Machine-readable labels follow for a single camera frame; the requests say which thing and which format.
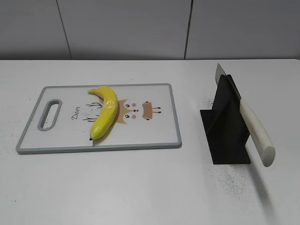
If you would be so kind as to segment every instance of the knife handle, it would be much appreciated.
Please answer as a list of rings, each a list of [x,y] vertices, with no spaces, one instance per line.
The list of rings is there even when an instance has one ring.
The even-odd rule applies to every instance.
[[[272,141],[257,116],[244,99],[240,100],[240,113],[252,136],[252,140],[262,159],[263,165],[269,167],[272,165],[276,154]]]

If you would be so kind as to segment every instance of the table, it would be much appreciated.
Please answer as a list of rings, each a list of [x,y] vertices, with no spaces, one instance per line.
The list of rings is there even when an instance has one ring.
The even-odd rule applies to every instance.
[[[213,165],[200,109],[217,63],[231,74],[276,147],[265,168]],[[0,224],[299,224],[299,60],[0,61]],[[170,83],[182,147],[18,155],[44,86]]]

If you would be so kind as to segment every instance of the yellow banana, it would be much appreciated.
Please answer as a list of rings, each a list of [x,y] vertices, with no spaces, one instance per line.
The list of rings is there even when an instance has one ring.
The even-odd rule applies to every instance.
[[[103,137],[109,130],[118,112],[118,99],[116,93],[108,86],[90,89],[88,92],[103,99],[102,112],[90,130],[91,141]]]

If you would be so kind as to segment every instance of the black knife stand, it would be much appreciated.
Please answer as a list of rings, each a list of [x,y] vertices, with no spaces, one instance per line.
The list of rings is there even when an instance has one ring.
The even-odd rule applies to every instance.
[[[212,109],[200,110],[200,114],[213,164],[251,163],[245,149],[249,131],[240,113],[240,100],[227,76],[219,79]]]

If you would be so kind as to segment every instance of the cutting board handle hole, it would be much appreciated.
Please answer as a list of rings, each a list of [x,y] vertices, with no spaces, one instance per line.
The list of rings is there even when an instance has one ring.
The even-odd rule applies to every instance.
[[[54,127],[61,105],[62,101],[59,99],[52,99],[47,102],[37,125],[40,131],[47,131]]]

